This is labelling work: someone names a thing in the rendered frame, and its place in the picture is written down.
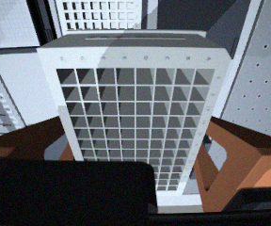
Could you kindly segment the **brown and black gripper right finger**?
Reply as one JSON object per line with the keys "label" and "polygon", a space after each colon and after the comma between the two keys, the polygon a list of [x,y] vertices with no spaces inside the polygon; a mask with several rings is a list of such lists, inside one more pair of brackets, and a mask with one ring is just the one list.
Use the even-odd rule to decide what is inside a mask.
{"label": "brown and black gripper right finger", "polygon": [[221,212],[242,189],[271,188],[271,136],[212,116],[207,136],[227,153],[218,172],[203,142],[194,172],[204,212]]}

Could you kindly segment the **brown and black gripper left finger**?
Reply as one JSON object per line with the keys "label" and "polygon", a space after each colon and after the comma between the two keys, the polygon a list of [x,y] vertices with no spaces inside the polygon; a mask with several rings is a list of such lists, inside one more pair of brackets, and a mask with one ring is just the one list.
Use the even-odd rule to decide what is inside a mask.
{"label": "brown and black gripper left finger", "polygon": [[[59,116],[0,136],[0,156],[7,159],[44,159],[44,152],[65,133]],[[58,160],[75,161],[70,143]]]}

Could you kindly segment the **grey flat base plate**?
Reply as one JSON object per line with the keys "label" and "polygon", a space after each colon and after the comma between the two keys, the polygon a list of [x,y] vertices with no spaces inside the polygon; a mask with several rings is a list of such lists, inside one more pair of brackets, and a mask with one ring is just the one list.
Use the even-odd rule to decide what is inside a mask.
{"label": "grey flat base plate", "polygon": [[[271,136],[271,0],[265,0],[245,60],[221,120]],[[218,171],[227,158],[214,140],[208,152]]]}

